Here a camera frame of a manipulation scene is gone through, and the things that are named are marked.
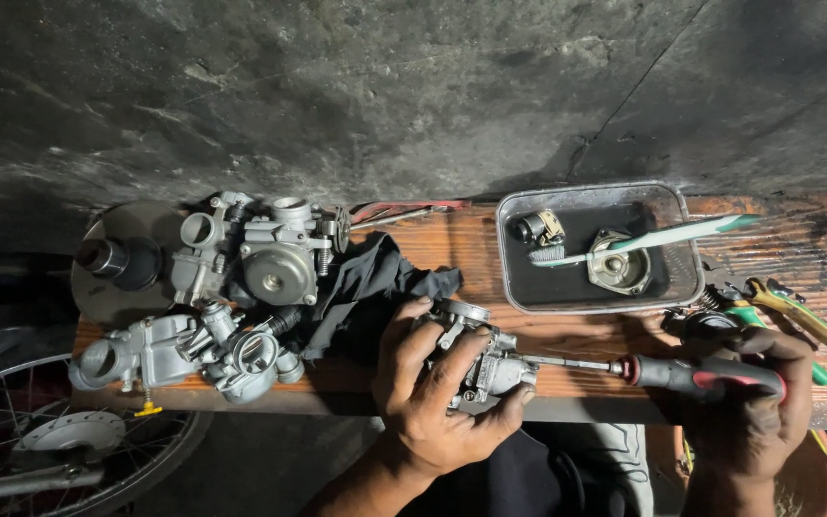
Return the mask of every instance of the plastic container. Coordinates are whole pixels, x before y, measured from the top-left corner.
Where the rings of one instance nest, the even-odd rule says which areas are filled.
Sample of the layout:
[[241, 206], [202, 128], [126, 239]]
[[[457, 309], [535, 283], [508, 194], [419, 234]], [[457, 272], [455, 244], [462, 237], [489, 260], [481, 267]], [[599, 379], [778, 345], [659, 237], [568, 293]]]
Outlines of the plastic container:
[[549, 209], [566, 233], [566, 254], [589, 251], [600, 230], [640, 236], [688, 221], [681, 193], [660, 181], [523, 191], [506, 196], [496, 209], [496, 233], [503, 267], [503, 292], [527, 314], [582, 315], [631, 312], [689, 305], [704, 291], [704, 271], [695, 241], [648, 248], [650, 280], [637, 295], [612, 292], [589, 281], [586, 263], [554, 268], [533, 266], [529, 245], [515, 229], [526, 215]]

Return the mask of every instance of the wood grain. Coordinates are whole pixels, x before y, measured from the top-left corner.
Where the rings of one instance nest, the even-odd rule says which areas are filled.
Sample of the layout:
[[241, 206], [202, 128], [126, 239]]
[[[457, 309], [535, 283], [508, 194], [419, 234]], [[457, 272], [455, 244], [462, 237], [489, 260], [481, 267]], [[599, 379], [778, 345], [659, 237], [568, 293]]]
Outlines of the wood grain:
[[[811, 310], [827, 320], [827, 195], [799, 198], [688, 198], [692, 217], [719, 214], [762, 214], [764, 221], [735, 236], [698, 241], [701, 255], [731, 268], [737, 275], [761, 280], [773, 277], [807, 299]], [[677, 339], [660, 329], [661, 312], [618, 315], [525, 315], [509, 305], [497, 251], [495, 206], [478, 205], [453, 214], [386, 225], [408, 260], [421, 269], [461, 268], [465, 284], [458, 297], [492, 311], [492, 323], [518, 336], [524, 352], [564, 355], [575, 359], [609, 359], [632, 352], [665, 354]], [[775, 322], [767, 315], [765, 323]], [[782, 328], [798, 330], [786, 321]], [[100, 337], [97, 326], [81, 322], [75, 348], [80, 351]], [[818, 352], [827, 368], [827, 348]], [[275, 389], [365, 393], [372, 372], [347, 360], [318, 360], [301, 382], [276, 384]], [[195, 376], [177, 386], [161, 388], [212, 389]], [[538, 374], [538, 393], [545, 396], [622, 396], [643, 398], [638, 388], [594, 372], [544, 366]], [[814, 388], [815, 400], [827, 402], [827, 386]]]

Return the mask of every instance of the toothbrush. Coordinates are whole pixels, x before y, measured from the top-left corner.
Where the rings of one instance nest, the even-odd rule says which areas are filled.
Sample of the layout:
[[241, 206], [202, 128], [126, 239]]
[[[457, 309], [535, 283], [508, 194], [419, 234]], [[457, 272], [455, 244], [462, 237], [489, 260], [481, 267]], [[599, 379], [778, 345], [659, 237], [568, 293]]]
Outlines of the toothbrush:
[[669, 226], [668, 228], [647, 232], [639, 237], [616, 241], [608, 245], [607, 248], [600, 249], [594, 253], [583, 253], [581, 255], [566, 257], [565, 249], [562, 245], [542, 247], [529, 252], [528, 260], [531, 261], [533, 266], [544, 268], [576, 264], [614, 255], [615, 252], [626, 253], [644, 247], [662, 246], [700, 237], [713, 236], [745, 225], [751, 225], [759, 219], [761, 219], [761, 216], [755, 214], [710, 217], [703, 221], [692, 221], [681, 225]]

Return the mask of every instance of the rim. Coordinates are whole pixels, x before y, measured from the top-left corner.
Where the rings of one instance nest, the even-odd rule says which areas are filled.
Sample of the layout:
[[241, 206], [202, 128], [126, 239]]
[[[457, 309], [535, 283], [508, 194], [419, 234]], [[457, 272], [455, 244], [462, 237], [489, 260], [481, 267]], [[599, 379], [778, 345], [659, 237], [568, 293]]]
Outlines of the rim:
[[120, 496], [151, 473], [183, 443], [198, 413], [167, 410], [134, 417], [129, 409], [70, 407], [70, 354], [31, 360], [0, 371], [0, 476], [16, 473], [13, 447], [32, 429], [80, 411], [88, 418], [119, 417], [125, 424], [119, 446], [100, 455], [104, 479], [81, 488], [60, 488], [0, 498], [0, 515], [74, 515]]

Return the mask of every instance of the dirty hand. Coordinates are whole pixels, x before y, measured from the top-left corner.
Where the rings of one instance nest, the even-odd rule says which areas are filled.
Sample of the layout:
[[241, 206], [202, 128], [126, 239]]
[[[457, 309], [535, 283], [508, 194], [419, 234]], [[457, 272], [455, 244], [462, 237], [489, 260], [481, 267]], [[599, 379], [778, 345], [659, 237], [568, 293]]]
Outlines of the dirty hand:
[[381, 337], [372, 393], [385, 421], [383, 439], [392, 443], [400, 466], [436, 477], [486, 459], [522, 425], [523, 405], [535, 396], [535, 387], [523, 382], [479, 415], [447, 409], [474, 359], [490, 343], [490, 333], [481, 327], [462, 334], [417, 384], [443, 328], [433, 322], [413, 332], [410, 327], [431, 306], [423, 297], [394, 315]]
[[812, 349], [796, 337], [753, 326], [725, 339], [733, 351], [764, 354], [767, 366], [784, 380], [787, 395], [782, 402], [760, 386], [728, 385], [721, 402], [686, 401], [682, 420], [695, 452], [694, 475], [706, 470], [743, 485], [773, 483], [806, 437], [812, 412]]

